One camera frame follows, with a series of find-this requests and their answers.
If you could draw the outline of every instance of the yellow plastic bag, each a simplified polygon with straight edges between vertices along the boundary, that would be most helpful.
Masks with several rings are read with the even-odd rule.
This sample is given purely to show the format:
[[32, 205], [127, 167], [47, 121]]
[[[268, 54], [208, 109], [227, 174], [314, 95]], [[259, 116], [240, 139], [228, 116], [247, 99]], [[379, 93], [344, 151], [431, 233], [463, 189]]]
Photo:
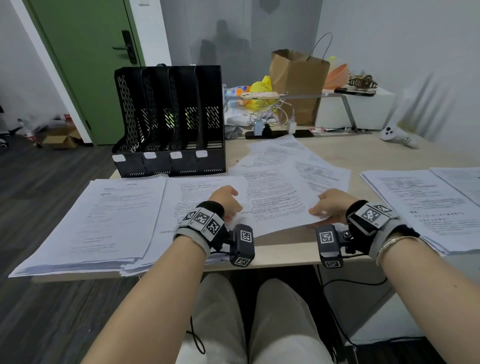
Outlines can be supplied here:
[[[271, 92], [272, 91], [272, 82], [270, 81], [270, 76], [265, 76], [262, 81], [257, 81], [252, 84], [250, 87], [250, 92]], [[252, 111], [259, 110], [262, 105], [268, 106], [275, 103], [275, 100], [250, 100], [245, 105], [246, 108]]]

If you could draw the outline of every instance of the silver bracelet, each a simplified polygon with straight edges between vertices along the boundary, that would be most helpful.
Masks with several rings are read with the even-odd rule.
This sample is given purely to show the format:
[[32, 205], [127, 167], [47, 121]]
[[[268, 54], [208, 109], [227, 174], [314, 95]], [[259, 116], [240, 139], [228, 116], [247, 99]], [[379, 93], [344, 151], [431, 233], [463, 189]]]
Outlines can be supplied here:
[[383, 244], [380, 250], [378, 251], [377, 265], [379, 265], [378, 263], [380, 262], [380, 259], [386, 253], [386, 251], [403, 239], [413, 239], [421, 243], [424, 242], [422, 239], [416, 238], [414, 236], [397, 236], [396, 238], [392, 238], [389, 241], [387, 241], [385, 244]]

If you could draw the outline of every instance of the black file organizer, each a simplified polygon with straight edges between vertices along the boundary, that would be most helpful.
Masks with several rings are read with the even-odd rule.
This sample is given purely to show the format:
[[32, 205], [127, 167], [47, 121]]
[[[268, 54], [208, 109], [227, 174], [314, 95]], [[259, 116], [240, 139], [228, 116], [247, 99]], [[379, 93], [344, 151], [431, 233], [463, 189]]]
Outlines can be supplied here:
[[226, 171], [220, 66], [126, 67], [115, 79], [125, 135], [112, 153], [122, 177]]

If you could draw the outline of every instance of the beige pants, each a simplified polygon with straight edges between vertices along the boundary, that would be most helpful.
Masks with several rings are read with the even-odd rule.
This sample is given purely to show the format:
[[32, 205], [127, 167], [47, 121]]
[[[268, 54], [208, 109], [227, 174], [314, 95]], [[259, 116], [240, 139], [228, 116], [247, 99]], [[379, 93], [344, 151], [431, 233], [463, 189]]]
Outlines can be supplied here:
[[[219, 274], [205, 277], [192, 316], [193, 329], [202, 340], [206, 354], [200, 354], [192, 335], [186, 334], [177, 364], [247, 364], [240, 308], [233, 287], [225, 277]], [[268, 280], [258, 291], [250, 362], [332, 363], [306, 302], [278, 279]]]

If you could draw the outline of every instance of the forearm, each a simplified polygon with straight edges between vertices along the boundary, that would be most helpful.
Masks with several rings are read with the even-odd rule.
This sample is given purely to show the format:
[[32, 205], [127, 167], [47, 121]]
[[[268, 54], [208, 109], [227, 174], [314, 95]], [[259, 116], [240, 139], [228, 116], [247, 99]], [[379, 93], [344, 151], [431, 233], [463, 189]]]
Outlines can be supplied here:
[[401, 240], [380, 260], [390, 283], [449, 364], [478, 362], [480, 288], [426, 244]]
[[205, 252], [179, 236], [135, 285], [83, 364], [175, 363], [205, 265]]

